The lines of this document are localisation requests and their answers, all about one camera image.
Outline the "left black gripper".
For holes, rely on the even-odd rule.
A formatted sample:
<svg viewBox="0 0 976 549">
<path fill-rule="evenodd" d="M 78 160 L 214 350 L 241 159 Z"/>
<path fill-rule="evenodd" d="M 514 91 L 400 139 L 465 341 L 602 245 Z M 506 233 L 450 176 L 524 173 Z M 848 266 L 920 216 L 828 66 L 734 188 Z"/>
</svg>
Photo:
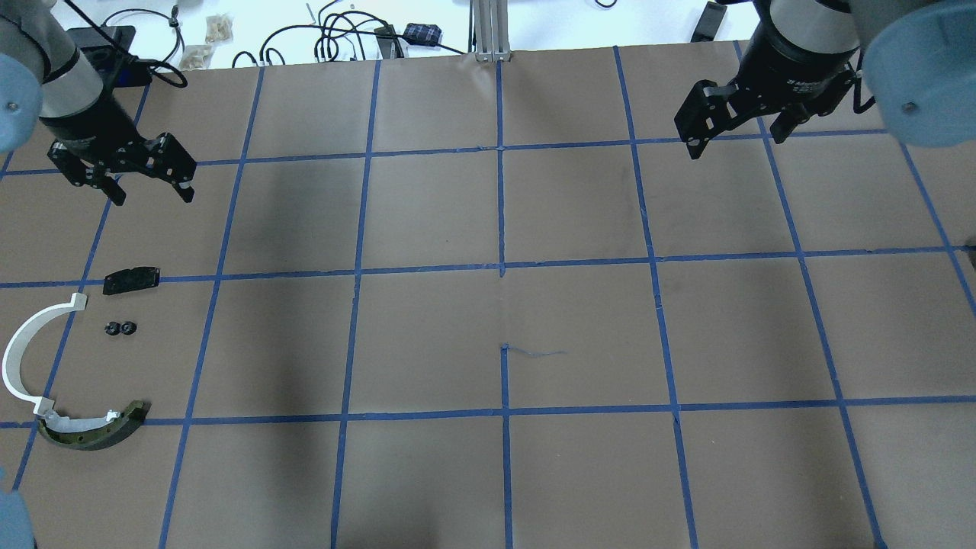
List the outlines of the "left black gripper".
<svg viewBox="0 0 976 549">
<path fill-rule="evenodd" d="M 140 135 L 115 98 L 99 98 L 70 116 L 49 116 L 47 129 L 55 138 L 47 156 L 71 185 L 105 191 L 120 207 L 127 194 L 113 176 L 139 172 L 167 181 L 185 203 L 193 201 L 197 163 L 191 154 L 170 133 Z"/>
</svg>

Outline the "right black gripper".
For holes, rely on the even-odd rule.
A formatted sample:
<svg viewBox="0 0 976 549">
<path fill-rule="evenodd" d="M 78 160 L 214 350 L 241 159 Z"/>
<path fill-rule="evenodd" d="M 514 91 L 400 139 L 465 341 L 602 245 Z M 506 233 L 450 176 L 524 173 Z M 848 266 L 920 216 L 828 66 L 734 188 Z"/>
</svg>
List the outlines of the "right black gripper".
<svg viewBox="0 0 976 549">
<path fill-rule="evenodd" d="M 761 116 L 775 116 L 770 135 L 781 145 L 799 125 L 833 114 L 854 84 L 852 55 L 749 46 L 727 84 L 696 82 L 674 115 L 688 156 L 700 159 L 716 136 Z"/>
</svg>

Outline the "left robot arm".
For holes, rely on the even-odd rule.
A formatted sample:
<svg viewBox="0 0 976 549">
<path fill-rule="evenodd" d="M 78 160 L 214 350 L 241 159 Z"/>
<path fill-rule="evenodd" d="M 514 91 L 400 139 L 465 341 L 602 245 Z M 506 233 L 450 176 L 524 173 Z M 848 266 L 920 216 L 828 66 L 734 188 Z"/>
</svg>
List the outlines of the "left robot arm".
<svg viewBox="0 0 976 549">
<path fill-rule="evenodd" d="M 102 74 L 52 9 L 52 1 L 2 3 L 2 152 L 20 149 L 42 124 L 53 136 L 49 160 L 74 187 L 94 188 L 120 206 L 127 195 L 117 177 L 136 172 L 166 181 L 182 201 L 192 202 L 197 162 L 191 153 L 170 133 L 140 134 L 113 94 L 115 78 L 126 67 L 143 67 L 151 77 L 167 70 L 168 83 L 178 89 L 188 80 L 165 60 L 134 56 L 89 21 L 88 28 L 119 58 L 108 75 Z M 83 312 L 87 303 L 87 296 L 76 291 L 66 302 L 38 310 L 14 331 L 2 357 L 7 392 L 31 405 L 36 431 L 45 440 L 69 451 L 104 451 L 120 444 L 143 426 L 150 409 L 149 403 L 134 400 L 100 417 L 72 418 L 22 382 L 22 358 L 34 337 L 52 321 Z"/>
</svg>

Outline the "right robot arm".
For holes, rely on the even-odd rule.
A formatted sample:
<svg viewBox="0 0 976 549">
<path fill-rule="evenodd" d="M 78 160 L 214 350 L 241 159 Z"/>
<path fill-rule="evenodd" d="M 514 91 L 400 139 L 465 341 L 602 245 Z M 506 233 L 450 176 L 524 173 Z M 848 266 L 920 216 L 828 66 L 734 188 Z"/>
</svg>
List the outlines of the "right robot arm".
<svg viewBox="0 0 976 549">
<path fill-rule="evenodd" d="M 905 145 L 951 147 L 975 136 L 972 1 L 756 1 L 736 75 L 696 82 L 674 116 L 698 159 L 716 136 L 761 116 L 783 143 L 854 94 Z"/>
</svg>

